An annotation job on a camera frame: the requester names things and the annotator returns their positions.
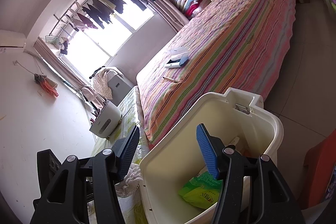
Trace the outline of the green snack packet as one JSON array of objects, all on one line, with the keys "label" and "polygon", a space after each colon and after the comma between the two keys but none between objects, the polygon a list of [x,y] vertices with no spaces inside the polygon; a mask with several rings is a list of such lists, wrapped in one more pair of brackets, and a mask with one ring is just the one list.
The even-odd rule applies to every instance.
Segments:
[{"label": "green snack packet", "polygon": [[190,205],[206,210],[217,203],[222,185],[222,180],[216,180],[208,171],[204,171],[185,183],[178,194]]}]

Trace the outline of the cream plastic trash bin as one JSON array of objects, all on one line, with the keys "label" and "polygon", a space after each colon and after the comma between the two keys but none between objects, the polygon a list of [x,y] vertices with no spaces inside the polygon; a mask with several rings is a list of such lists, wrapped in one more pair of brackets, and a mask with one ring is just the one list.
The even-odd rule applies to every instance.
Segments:
[{"label": "cream plastic trash bin", "polygon": [[201,209],[178,191],[203,168],[225,176],[221,156],[235,156],[239,138],[245,153],[277,161],[284,137],[278,117],[266,111],[260,95],[229,88],[224,94],[206,93],[169,133],[143,158],[141,200],[149,223],[210,223],[215,205]]}]

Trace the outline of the white tissue box organizer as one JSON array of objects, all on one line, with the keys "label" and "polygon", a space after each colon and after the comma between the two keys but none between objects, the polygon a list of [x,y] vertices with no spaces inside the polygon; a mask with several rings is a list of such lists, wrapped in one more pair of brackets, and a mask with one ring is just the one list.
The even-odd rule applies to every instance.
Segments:
[{"label": "white tissue box organizer", "polygon": [[121,118],[121,111],[112,102],[108,101],[89,130],[100,138],[107,138],[120,124]]}]

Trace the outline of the yellow checkered tablecloth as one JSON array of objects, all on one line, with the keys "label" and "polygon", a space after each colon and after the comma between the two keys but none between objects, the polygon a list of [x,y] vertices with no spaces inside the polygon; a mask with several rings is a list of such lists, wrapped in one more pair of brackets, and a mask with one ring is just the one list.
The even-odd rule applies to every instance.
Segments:
[{"label": "yellow checkered tablecloth", "polygon": [[113,175],[115,190],[125,223],[147,223],[139,187],[143,183],[139,168],[149,152],[144,133],[144,117],[139,88],[133,87],[117,106],[121,121],[107,137],[97,137],[92,156],[111,149],[115,155]]}]

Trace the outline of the grey white appliance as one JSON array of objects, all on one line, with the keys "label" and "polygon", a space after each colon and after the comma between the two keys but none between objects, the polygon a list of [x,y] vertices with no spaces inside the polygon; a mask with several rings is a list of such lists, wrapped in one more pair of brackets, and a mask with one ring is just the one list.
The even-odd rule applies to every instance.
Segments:
[{"label": "grey white appliance", "polygon": [[118,106],[134,84],[125,76],[108,74],[108,87],[112,90],[112,103]]}]

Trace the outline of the dotted cream cloth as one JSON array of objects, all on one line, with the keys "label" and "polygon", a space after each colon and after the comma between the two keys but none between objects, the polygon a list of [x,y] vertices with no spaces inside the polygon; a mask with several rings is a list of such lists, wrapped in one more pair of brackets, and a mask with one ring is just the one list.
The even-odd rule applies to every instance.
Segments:
[{"label": "dotted cream cloth", "polygon": [[108,86],[108,72],[109,70],[106,68],[100,69],[92,79],[92,86],[100,96],[111,101],[113,97],[112,90]]}]

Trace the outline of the yellow pencil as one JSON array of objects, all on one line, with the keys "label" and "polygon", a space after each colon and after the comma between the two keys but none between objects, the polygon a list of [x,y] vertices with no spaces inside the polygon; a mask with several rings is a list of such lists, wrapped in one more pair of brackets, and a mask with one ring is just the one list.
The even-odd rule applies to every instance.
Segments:
[{"label": "yellow pencil", "polygon": [[163,76],[162,78],[163,78],[164,80],[170,81],[170,82],[172,82],[172,83],[179,83],[179,81],[177,81],[177,80],[175,80],[175,79],[172,79],[172,78],[170,78],[170,77]]}]

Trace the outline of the red plastic stool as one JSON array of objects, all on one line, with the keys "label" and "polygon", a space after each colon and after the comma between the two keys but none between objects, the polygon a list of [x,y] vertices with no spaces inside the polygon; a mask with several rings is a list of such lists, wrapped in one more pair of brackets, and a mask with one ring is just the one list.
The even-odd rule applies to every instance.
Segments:
[{"label": "red plastic stool", "polygon": [[307,151],[303,167],[305,181],[299,197],[301,209],[322,201],[335,167],[335,130],[318,145]]}]

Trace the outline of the pink curtain left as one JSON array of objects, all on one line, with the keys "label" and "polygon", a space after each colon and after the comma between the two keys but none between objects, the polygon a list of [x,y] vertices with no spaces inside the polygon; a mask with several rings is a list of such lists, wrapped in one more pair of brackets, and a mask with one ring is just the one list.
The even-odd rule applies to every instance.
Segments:
[{"label": "pink curtain left", "polygon": [[78,90],[81,90],[87,85],[82,79],[74,74],[74,71],[70,69],[60,58],[58,58],[47,46],[47,44],[38,37],[34,43],[34,48],[41,55],[41,57],[49,64],[53,69],[57,71],[68,83]]}]

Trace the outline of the pink curtain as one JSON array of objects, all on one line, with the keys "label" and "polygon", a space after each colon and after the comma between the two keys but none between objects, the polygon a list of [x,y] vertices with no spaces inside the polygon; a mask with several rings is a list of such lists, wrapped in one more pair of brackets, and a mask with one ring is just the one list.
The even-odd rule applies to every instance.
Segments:
[{"label": "pink curtain", "polygon": [[74,71],[70,69],[60,58],[58,58],[47,46],[47,44],[38,37],[34,43],[34,48],[41,55],[41,57],[49,64],[53,69],[57,71],[68,83],[78,90],[81,90],[87,85],[82,79],[74,74]]},{"label": "pink curtain", "polygon": [[189,23],[189,20],[169,0],[151,1],[150,5],[176,33]]}]

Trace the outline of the striped pink bed sheet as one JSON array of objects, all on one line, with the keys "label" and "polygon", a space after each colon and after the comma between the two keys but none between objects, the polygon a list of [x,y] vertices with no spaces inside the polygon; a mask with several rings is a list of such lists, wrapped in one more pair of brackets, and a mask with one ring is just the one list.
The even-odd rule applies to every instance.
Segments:
[{"label": "striped pink bed sheet", "polygon": [[[294,21],[295,0],[214,0],[191,19],[136,77],[149,147],[205,93],[236,88],[267,98],[290,48]],[[185,53],[184,67],[165,68]]]}]

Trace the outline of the pink curtain right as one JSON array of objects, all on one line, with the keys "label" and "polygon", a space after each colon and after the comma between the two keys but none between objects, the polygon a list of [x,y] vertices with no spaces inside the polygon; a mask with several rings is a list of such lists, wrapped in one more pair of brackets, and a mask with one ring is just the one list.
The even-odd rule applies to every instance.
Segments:
[{"label": "pink curtain right", "polygon": [[189,20],[169,0],[151,1],[150,5],[176,33],[189,23]]}]

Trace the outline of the white air conditioner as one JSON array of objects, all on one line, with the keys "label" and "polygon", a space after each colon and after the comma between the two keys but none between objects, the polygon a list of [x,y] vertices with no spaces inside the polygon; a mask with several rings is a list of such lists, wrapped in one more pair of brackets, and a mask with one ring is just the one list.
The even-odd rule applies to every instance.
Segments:
[{"label": "white air conditioner", "polygon": [[0,47],[23,49],[26,46],[26,36],[20,32],[0,30]]}]

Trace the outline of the orange cloth on wall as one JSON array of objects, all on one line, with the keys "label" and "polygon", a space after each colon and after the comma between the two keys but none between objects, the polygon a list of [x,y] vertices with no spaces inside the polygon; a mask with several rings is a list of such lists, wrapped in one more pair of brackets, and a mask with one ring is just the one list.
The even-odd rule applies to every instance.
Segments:
[{"label": "orange cloth on wall", "polygon": [[48,81],[47,81],[47,77],[44,75],[39,75],[37,73],[34,74],[34,80],[35,82],[45,91],[47,92],[49,95],[54,96],[54,97],[58,97],[59,94],[56,91],[56,88],[54,88]]}]

